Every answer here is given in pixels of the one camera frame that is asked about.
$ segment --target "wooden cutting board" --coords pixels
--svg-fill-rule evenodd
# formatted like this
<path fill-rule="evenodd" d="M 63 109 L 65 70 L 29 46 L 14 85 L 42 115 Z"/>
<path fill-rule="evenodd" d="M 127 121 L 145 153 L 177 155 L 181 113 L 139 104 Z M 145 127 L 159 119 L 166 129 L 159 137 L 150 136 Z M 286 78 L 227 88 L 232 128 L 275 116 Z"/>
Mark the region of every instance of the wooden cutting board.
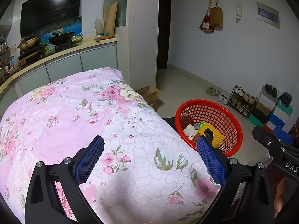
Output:
<path fill-rule="evenodd" d="M 114 37 L 117 4 L 118 2 L 115 2 L 107 9 L 104 33 L 108 33 L 110 37 Z"/>

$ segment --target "metal screw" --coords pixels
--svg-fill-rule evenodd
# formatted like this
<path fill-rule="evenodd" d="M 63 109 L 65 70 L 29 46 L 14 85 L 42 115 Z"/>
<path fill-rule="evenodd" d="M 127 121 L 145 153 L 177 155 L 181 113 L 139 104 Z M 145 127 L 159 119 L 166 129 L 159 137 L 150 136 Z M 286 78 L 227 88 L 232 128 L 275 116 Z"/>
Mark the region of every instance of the metal screw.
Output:
<path fill-rule="evenodd" d="M 70 162 L 71 162 L 71 158 L 70 157 L 67 157 L 67 158 L 65 158 L 64 160 L 63 160 L 63 163 L 64 164 L 69 164 Z"/>
<path fill-rule="evenodd" d="M 264 165 L 263 165 L 261 162 L 259 162 L 259 163 L 258 163 L 258 167 L 259 167 L 259 168 L 264 168 Z"/>
<path fill-rule="evenodd" d="M 37 167 L 41 167 L 42 166 L 42 161 L 39 161 L 37 164 L 36 164 Z"/>
<path fill-rule="evenodd" d="M 229 162 L 232 164 L 232 165 L 236 165 L 238 163 L 237 159 L 234 159 L 234 158 L 231 158 L 229 160 Z"/>

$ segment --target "kitchen counter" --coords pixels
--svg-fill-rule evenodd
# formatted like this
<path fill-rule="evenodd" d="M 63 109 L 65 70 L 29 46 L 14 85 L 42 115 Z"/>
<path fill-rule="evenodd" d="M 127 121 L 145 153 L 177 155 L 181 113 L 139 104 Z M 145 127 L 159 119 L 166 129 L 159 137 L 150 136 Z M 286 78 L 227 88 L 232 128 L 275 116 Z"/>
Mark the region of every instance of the kitchen counter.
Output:
<path fill-rule="evenodd" d="M 20 77 L 24 73 L 28 72 L 29 70 L 31 70 L 31 69 L 33 69 L 33 68 L 35 68 L 35 67 L 37 67 L 37 66 L 39 66 L 39 65 L 41 65 L 45 62 L 48 62 L 50 60 L 53 60 L 57 57 L 66 55 L 66 54 L 71 53 L 71 52 L 79 51 L 79 50 L 89 48 L 89 47 L 93 47 L 93 46 L 96 46 L 96 45 L 112 43 L 112 42 L 116 42 L 116 41 L 117 41 L 116 35 L 115 35 L 115 38 L 101 40 L 100 42 L 96 42 L 94 40 L 94 37 L 83 39 L 83 42 L 78 43 L 79 45 L 76 46 L 76 47 L 72 47 L 70 49 L 66 49 L 66 50 L 60 51 L 58 53 L 52 54 L 52 55 L 50 55 L 46 58 L 43 58 L 43 59 L 41 59 L 37 62 L 34 62 L 31 65 L 29 65 L 29 66 L 19 70 L 18 72 L 14 73 L 0 86 L 0 94 L 3 93 L 3 91 L 6 89 L 6 87 L 9 86 L 13 80 L 17 79 L 18 77 Z"/>

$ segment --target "red plastic basket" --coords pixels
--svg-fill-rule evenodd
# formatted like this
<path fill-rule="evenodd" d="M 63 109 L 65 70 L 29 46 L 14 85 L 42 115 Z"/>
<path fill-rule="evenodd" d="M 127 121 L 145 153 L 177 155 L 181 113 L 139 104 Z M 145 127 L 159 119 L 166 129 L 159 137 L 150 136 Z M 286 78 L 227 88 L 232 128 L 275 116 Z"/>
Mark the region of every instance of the red plastic basket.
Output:
<path fill-rule="evenodd" d="M 183 140 L 196 150 L 196 144 L 191 142 L 183 130 L 188 125 L 204 121 L 213 125 L 223 136 L 223 144 L 219 147 L 227 157 L 234 155 L 240 148 L 243 133 L 236 117 L 221 105 L 208 101 L 195 99 L 183 103 L 175 114 L 175 126 Z"/>

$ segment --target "dark door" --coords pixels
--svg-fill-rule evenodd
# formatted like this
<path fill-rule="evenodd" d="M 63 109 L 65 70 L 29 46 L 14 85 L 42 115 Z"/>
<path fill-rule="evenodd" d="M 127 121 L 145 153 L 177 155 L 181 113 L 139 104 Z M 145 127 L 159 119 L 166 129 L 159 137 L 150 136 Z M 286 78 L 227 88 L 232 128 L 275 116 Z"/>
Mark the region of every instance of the dark door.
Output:
<path fill-rule="evenodd" d="M 159 0 L 157 69 L 166 69 L 170 35 L 171 0 Z"/>

